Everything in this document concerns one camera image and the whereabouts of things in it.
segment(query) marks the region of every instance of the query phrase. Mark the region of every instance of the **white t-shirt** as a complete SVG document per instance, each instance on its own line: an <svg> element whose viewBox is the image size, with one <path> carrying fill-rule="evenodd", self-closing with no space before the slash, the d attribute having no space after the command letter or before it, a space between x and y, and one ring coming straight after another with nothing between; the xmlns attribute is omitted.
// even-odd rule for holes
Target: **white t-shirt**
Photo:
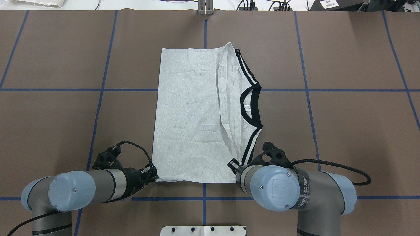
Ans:
<svg viewBox="0 0 420 236"><path fill-rule="evenodd" d="M163 48L152 156L158 181L235 182L227 163L250 162L263 126L260 91L231 43Z"/></svg>

